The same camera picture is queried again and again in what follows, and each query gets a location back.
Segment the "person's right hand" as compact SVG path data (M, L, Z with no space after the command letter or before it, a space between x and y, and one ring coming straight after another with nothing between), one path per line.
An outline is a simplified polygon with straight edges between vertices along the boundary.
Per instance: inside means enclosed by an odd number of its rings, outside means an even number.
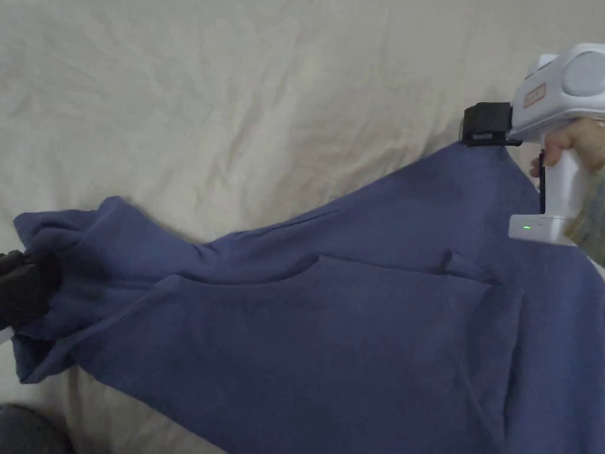
M552 167L564 151L574 150L582 166L597 174L604 167L604 125L588 118L576 120L545 137L542 159L531 162L530 175L539 176L540 166Z

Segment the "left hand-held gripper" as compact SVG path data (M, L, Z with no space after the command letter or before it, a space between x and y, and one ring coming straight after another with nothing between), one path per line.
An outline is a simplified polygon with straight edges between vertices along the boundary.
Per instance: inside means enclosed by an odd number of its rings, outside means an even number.
M63 269L55 255L27 255L33 283L27 313L24 282L28 271L25 255L20 251L1 254L1 342L7 342L15 332L44 317L50 300L63 281Z

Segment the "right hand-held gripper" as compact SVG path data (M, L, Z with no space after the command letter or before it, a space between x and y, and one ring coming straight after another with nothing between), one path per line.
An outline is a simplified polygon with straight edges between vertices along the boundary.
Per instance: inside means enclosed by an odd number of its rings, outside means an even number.
M543 145L545 137L580 118L604 119L604 45L583 43L560 55L541 54L510 102L480 102L464 111L468 147ZM510 238L570 246L566 227L588 188L588 171L574 150L541 166L540 211L510 217Z

